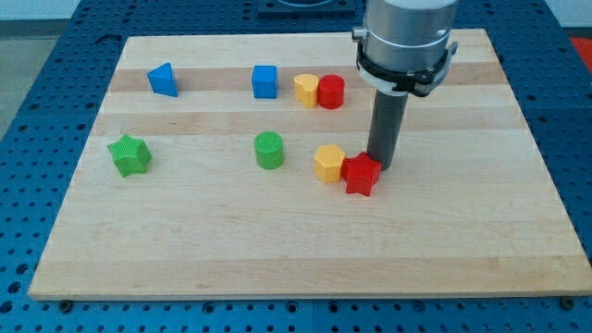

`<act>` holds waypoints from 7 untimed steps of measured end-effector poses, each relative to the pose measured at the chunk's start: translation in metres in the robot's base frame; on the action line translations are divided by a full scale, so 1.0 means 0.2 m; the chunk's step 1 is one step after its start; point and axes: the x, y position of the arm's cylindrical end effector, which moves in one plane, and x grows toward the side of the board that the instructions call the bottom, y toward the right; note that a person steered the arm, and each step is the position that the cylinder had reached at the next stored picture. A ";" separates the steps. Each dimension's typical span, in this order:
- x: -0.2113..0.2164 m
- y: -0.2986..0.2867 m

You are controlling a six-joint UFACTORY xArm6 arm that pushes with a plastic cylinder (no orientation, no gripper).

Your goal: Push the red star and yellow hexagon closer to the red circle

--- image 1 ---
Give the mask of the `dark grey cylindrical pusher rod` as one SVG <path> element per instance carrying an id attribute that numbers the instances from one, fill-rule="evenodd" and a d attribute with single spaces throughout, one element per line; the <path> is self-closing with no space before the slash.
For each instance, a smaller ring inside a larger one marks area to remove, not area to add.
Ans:
<path id="1" fill-rule="evenodd" d="M 392 96 L 376 92 L 366 152 L 388 170 L 393 162 L 408 94 Z"/>

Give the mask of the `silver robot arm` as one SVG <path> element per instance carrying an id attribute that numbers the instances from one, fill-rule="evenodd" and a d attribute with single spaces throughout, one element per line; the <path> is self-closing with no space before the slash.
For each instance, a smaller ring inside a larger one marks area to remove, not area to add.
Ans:
<path id="1" fill-rule="evenodd" d="M 360 77 L 376 89 L 366 152 L 390 168 L 408 97 L 426 97 L 447 76 L 458 44 L 450 33 L 458 0 L 369 0 L 352 29 Z"/>

